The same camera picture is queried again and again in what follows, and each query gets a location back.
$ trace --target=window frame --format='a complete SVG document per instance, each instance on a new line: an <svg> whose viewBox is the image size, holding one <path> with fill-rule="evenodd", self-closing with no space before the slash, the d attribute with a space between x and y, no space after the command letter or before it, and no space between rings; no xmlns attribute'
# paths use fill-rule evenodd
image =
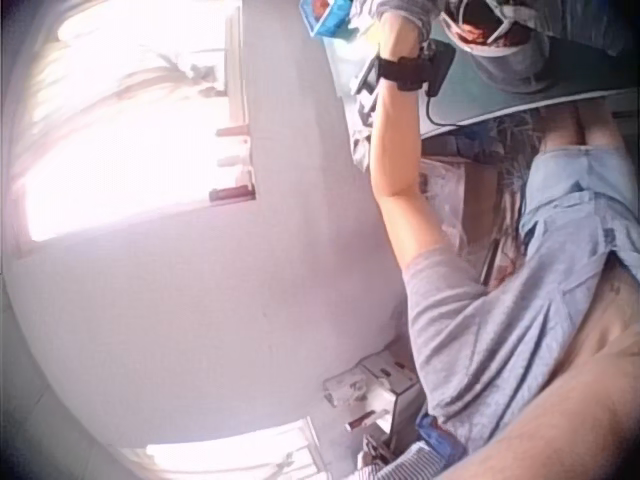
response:
<svg viewBox="0 0 640 480"><path fill-rule="evenodd" d="M307 465L301 465L299 467L296 467L295 469L283 472L283 474L286 475L286 474L290 474L305 468L314 467L316 470L315 473L312 473L311 476L309 477L305 476L303 478L315 479L315 478L324 477L326 479L330 479L331 474L327 472L326 464L322 460L322 457L320 454L320 446L319 446L315 431L313 429L313 424L311 423L311 419L309 417L303 418L302 420L293 422L288 425L283 425L281 427L273 427L273 428L267 428L264 430L258 430L256 432L249 432L248 435L251 435L251 433L254 433L254 434L264 433L265 430L266 431L273 430L274 431L273 434L276 435L277 434L276 431L284 428L289 428L291 430L293 429L299 430L304 436L304 439L306 441L306 446L301 447L295 450L294 452L283 453L283 456L286 456L290 453L295 453L301 450L307 450L311 458L311 463ZM113 451L116 454L116 456L121 459L121 461L123 461L126 465L128 465L137 474L141 475L142 478L145 478L148 480L165 480L167 478L171 480L175 480L175 477L166 476L166 475L170 475L171 472L167 470L163 470L156 463L154 463L153 460L150 460L152 456L149 453L147 453L146 448L120 448L120 449L114 448ZM251 467L238 468L237 470L242 471L250 468ZM218 470L217 472L212 471L210 473L220 475L224 473L224 471L229 471L229 470L228 469ZM198 476L199 474L197 473L188 473L187 475L193 475L194 479L200 478Z"/></svg>
<svg viewBox="0 0 640 480"><path fill-rule="evenodd" d="M220 190L220 195L216 198L213 197L212 194L214 194L215 191L212 190L209 198L203 200L159 207L139 214L133 214L103 225L62 233L43 241L36 241L31 238L26 214L26 191L22 178L23 175L28 173L30 169L37 164L37 160L30 161L28 158L31 156L30 153L19 159L15 158L15 147L18 143L19 134L28 122L30 114L28 103L25 101L26 95L29 93L30 84L28 81L25 82L24 79L25 77L27 79L30 78L29 75L31 73L31 68L40 60L41 57L38 56L38 52L51 42L52 35L55 35L57 29L67 19L107 1L109 0L93 0L88 2L72 0L62 4L43 6L39 12L40 17L34 22L33 29L25 44L25 48L23 49L23 51L27 51L28 45L32 45L33 48L31 49L31 52L33 53L30 55L23 55L22 58L18 60L16 67L14 68L8 93L11 92L11 95L17 95L17 97L15 97L16 101L15 103L11 102L11 105L5 105L5 108L3 109L3 113L5 114L10 111L13 119L10 122L9 128L6 128L5 130L3 126L2 133L3 140L5 140L3 141L3 143L5 143L3 150L6 152L5 158L10 160L3 160L3 171L7 172L7 175L3 175L2 182L4 186L3 202L6 207L5 214L7 217L7 222L3 231L9 230L12 232L11 236L3 235L3 239L9 240L4 243L4 247L17 258L24 258L45 246L49 247L72 244L95 236L117 231L141 222L156 220L188 211L209 207L228 206L256 199L255 174L253 169L250 168L248 170L248 175L250 176L248 181L249 186L245 190L243 190L244 186ZM237 5L234 5L233 8L233 14L229 15L226 19L227 28L225 29L225 89L229 99L230 111L229 127L225 128L244 127L247 131L242 136L249 137L246 90L242 72L243 29L241 3L238 1Z"/></svg>

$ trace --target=person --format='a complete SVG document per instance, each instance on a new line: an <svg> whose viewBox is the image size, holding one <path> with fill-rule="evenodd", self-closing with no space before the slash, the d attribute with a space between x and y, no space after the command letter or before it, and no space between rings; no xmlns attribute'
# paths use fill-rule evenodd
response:
<svg viewBox="0 0 640 480"><path fill-rule="evenodd" d="M417 56L437 11L380 1L379 55ZM599 478L638 429L636 173L603 101L547 108L544 120L519 226L526 259L488 291L420 194L418 93L380 80L373 194L406 286L432 433L466 459L418 442L379 478Z"/></svg>

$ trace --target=blue object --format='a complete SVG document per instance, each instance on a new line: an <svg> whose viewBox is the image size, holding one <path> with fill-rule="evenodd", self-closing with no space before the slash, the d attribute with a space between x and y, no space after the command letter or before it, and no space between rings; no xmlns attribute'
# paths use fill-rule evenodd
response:
<svg viewBox="0 0 640 480"><path fill-rule="evenodd" d="M451 433L438 425L436 418L428 413L420 415L416 427L422 440L444 459L445 468L458 463L467 454L464 445Z"/></svg>
<svg viewBox="0 0 640 480"><path fill-rule="evenodd" d="M300 11L312 37L334 37L349 18L351 0L333 0L320 20L313 15L313 0L300 0Z"/></svg>

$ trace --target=window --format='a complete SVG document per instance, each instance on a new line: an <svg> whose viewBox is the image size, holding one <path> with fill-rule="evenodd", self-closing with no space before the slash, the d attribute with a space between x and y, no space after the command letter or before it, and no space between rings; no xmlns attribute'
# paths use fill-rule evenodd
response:
<svg viewBox="0 0 640 480"><path fill-rule="evenodd" d="M233 0L105 0L44 43L13 148L30 241L254 198Z"/></svg>
<svg viewBox="0 0 640 480"><path fill-rule="evenodd" d="M210 442L122 450L149 479L325 480L309 420Z"/></svg>

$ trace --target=white wall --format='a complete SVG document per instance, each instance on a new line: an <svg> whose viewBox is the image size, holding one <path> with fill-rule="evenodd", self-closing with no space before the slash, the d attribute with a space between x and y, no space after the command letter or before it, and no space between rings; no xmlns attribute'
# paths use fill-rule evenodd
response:
<svg viewBox="0 0 640 480"><path fill-rule="evenodd" d="M402 285L321 42L295 0L244 6L258 199L5 252L8 290L52 387L100 440L205 440L311 415L340 473L357 441L321 382L391 339Z"/></svg>
<svg viewBox="0 0 640 480"><path fill-rule="evenodd" d="M0 303L0 441L5 473L15 476L7 478L133 480L135 476L93 438L51 389L29 351L4 287Z"/></svg>

